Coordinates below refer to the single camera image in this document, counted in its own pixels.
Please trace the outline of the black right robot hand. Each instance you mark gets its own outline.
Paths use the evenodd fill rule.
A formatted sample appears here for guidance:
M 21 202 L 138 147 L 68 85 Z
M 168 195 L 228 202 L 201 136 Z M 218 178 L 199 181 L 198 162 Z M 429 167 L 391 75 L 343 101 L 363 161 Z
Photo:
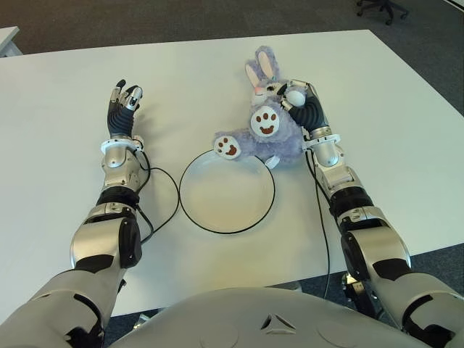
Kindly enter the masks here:
M 283 109 L 308 133 L 328 127 L 326 115 L 312 84 L 301 80 L 288 80 L 279 88 L 277 95 L 281 98 Z

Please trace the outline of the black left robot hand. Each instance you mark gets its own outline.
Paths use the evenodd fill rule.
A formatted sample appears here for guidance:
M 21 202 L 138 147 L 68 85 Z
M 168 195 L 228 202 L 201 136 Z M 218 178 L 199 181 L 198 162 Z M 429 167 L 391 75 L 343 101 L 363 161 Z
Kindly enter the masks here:
M 120 80 L 113 88 L 107 110 L 107 128 L 110 138 L 131 138 L 134 115 L 140 107 L 143 90 L 138 85 L 124 89 L 126 80 Z

